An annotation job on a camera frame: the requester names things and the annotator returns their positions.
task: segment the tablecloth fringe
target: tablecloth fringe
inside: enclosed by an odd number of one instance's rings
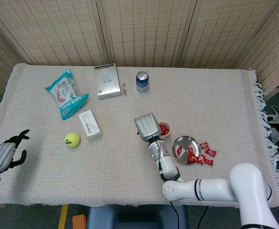
[[[278,146],[275,146],[273,142],[270,141],[268,138],[271,135],[271,126],[268,124],[267,114],[263,110],[266,106],[266,103],[263,99],[264,92],[261,89],[261,85],[258,83],[258,78],[255,70],[252,70],[252,84],[254,86],[254,94],[256,97],[258,119],[261,120],[262,124],[260,129],[265,137],[265,145],[268,149],[271,167],[274,169],[274,176],[277,181],[279,191],[279,170],[277,169],[277,162],[279,161]]]

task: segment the orange object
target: orange object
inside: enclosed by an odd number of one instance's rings
[[[73,229],[86,229],[86,216],[73,216]]]

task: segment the tennis ball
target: tennis ball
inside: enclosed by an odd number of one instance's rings
[[[65,137],[65,144],[69,147],[76,147],[79,142],[80,136],[75,132],[68,133]]]

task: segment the small white bowl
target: small white bowl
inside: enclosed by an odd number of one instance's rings
[[[161,136],[160,136],[160,139],[164,140],[164,139],[170,134],[170,132],[172,131],[172,127],[171,127],[170,124],[167,123],[167,122],[158,122],[158,123],[159,123],[159,125],[165,125],[166,128],[169,129],[169,132],[168,132],[167,135],[161,135]]]

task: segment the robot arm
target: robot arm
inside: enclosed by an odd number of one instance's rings
[[[242,229],[279,229],[268,202],[272,191],[260,170],[252,164],[236,165],[230,172],[230,180],[197,179],[183,182],[162,140],[161,130],[153,113],[136,118],[135,125],[140,137],[149,142],[149,150],[165,181],[162,194],[175,201],[184,198],[199,201],[237,201]]]
[[[26,150],[22,151],[21,158],[18,161],[13,161],[13,156],[21,141],[23,139],[29,139],[29,137],[26,136],[28,132],[29,130],[24,130],[18,136],[13,136],[9,140],[0,144],[0,174],[9,168],[13,168],[24,163],[27,155]]]

